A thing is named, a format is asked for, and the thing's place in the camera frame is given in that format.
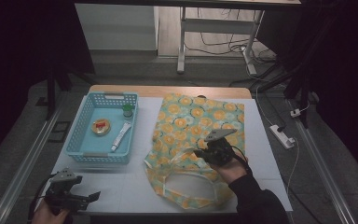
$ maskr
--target power strip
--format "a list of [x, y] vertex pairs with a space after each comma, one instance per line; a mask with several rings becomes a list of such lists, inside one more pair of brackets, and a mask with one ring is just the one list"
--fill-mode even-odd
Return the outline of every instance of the power strip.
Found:
[[291, 147], [293, 147], [295, 144], [295, 139], [294, 138], [288, 138], [286, 136], [286, 134], [284, 134], [284, 132], [278, 132], [278, 125], [272, 125], [269, 127], [269, 129], [274, 133], [274, 135], [278, 138], [278, 140], [282, 143], [282, 145], [286, 148], [289, 149]]

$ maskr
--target table surface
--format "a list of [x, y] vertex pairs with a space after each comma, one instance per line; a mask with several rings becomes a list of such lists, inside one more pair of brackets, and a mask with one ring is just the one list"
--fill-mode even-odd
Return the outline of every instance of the table surface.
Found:
[[75, 0], [75, 3], [255, 10], [298, 10], [299, 7], [302, 7], [300, 0]]
[[67, 156], [64, 153], [64, 147], [62, 148], [62, 152], [51, 172], [56, 173], [65, 167], [69, 167], [76, 175], [82, 175], [82, 183], [72, 189], [74, 194], [89, 195], [96, 191], [101, 192], [100, 199], [97, 202], [89, 204], [85, 213], [89, 215], [236, 213], [237, 201], [235, 197], [223, 207], [184, 210], [178, 205], [158, 196], [151, 188], [145, 175], [144, 159], [152, 147], [151, 136], [156, 124], [162, 97], [166, 93], [171, 92], [189, 96], [205, 95], [208, 98], [216, 100], [245, 104], [245, 153], [254, 170], [255, 179], [262, 189], [270, 189], [278, 196], [286, 211], [292, 211], [278, 166], [269, 146], [266, 131], [258, 113], [257, 105], [247, 89], [97, 85], [92, 86], [89, 91], [137, 91], [140, 99], [138, 102], [138, 115], [134, 130], [131, 159], [128, 165], [118, 165], [108, 170], [87, 169]]

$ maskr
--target small round container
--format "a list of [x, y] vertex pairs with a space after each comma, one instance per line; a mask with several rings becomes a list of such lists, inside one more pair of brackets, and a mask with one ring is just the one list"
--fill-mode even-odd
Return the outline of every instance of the small round container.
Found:
[[132, 117], [132, 105], [123, 105], [123, 116], [126, 119]]
[[97, 119], [92, 123], [91, 129], [99, 136], [106, 135], [110, 131], [110, 122], [108, 119]]

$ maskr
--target black sleeve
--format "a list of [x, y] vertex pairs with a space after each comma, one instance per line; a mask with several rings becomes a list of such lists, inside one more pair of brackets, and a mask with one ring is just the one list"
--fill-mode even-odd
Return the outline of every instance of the black sleeve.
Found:
[[281, 201], [270, 190], [262, 190], [252, 175], [244, 175], [238, 178], [229, 187], [237, 195], [237, 211], [241, 223], [289, 223]]

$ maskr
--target floral fabric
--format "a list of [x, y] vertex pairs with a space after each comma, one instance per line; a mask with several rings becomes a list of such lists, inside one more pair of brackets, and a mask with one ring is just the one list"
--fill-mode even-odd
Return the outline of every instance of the floral fabric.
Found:
[[[243, 123], [243, 104], [167, 94], [158, 113], [153, 147], [145, 158], [146, 174], [156, 194], [185, 209], [218, 205], [230, 199], [233, 193], [227, 184], [193, 149], [207, 147], [203, 139], [212, 129], [237, 129], [226, 139], [244, 153]], [[214, 198], [190, 197], [186, 192], [167, 189], [165, 181], [171, 174], [206, 178], [214, 189]]]

